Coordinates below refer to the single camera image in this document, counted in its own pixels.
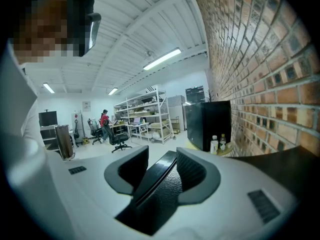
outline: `white ceiling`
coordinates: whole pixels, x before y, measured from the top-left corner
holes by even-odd
[[[133,85],[141,89],[142,79],[171,64],[207,51],[202,19],[195,0],[95,0],[94,11],[101,14],[95,46],[83,57],[45,58],[30,63],[26,73],[40,93],[49,83],[56,93],[109,92],[118,94]],[[143,70],[168,51],[179,47],[181,54],[148,71]],[[157,84],[150,78],[144,85]]]

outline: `hair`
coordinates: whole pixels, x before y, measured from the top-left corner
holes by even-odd
[[[104,113],[108,113],[108,110],[104,109],[103,112],[101,113],[101,117]]]

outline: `plastic bottle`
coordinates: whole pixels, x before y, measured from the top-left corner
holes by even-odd
[[[220,138],[220,141],[219,141],[219,147],[222,151],[224,151],[226,149],[226,143],[227,143],[227,140],[226,140],[226,137],[224,134],[221,134],[221,138]]]
[[[218,139],[216,135],[212,136],[211,145],[210,145],[210,153],[216,155],[218,152]]]

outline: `red shirt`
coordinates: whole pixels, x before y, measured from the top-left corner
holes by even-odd
[[[104,121],[108,121],[109,120],[109,116],[107,116],[106,114],[103,114],[101,116],[101,121],[100,121],[100,126],[104,126]]]

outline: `black office chair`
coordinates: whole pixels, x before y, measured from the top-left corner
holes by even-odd
[[[125,144],[125,141],[127,141],[129,139],[127,134],[120,134],[115,136],[114,132],[111,130],[110,126],[109,126],[109,121],[105,121],[103,123],[103,127],[106,129],[106,132],[109,136],[109,142],[112,146],[114,145],[119,145],[116,146],[115,149],[111,152],[115,152],[119,149],[123,150],[124,148],[132,148],[132,146],[128,146],[127,144]]]
[[[102,129],[99,128],[99,124],[92,124],[92,120],[88,120],[87,121],[90,127],[90,134],[94,137],[96,137],[96,139],[92,142],[92,145],[95,142],[100,142],[101,143],[101,138],[103,136],[102,133]]]

